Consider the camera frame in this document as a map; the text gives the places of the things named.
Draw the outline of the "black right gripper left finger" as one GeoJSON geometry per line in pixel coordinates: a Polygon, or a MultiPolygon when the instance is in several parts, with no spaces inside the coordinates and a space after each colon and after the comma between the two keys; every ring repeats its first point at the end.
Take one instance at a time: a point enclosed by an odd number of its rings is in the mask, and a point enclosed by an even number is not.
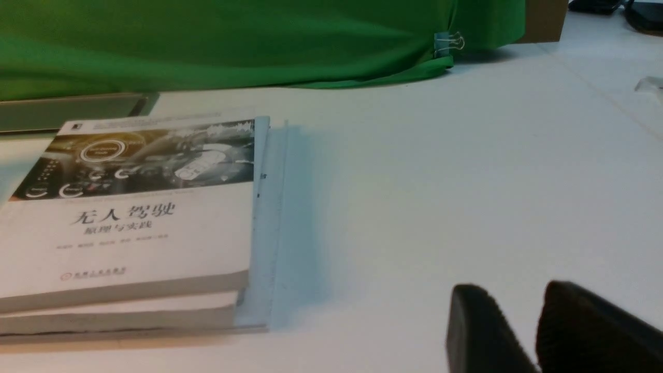
{"type": "Polygon", "coordinates": [[[477,285],[452,289],[446,333],[450,372],[537,372],[495,299],[477,285]]]}

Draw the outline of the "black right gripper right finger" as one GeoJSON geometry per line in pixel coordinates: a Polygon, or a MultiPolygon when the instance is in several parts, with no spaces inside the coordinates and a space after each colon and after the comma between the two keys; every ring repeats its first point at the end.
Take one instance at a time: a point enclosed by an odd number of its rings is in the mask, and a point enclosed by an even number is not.
{"type": "Polygon", "coordinates": [[[542,372],[661,372],[662,333],[570,281],[550,281],[537,328],[542,372]]]}

